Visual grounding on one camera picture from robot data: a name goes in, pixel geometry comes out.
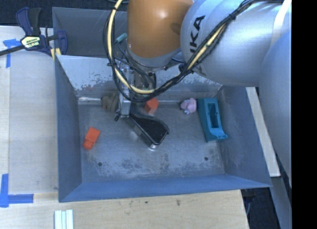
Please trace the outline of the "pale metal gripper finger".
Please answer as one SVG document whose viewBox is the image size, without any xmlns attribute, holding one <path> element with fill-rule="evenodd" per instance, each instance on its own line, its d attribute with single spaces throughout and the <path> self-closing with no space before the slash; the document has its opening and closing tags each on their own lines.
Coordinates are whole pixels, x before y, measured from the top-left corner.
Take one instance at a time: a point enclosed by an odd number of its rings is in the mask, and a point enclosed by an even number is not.
<svg viewBox="0 0 317 229">
<path fill-rule="evenodd" d="M 130 118 L 125 118 L 124 121 L 129 126 L 128 135 L 132 141 L 146 145 L 149 149 L 157 149 L 157 146 L 154 145 L 148 137 L 146 137 L 141 129 Z"/>
</svg>

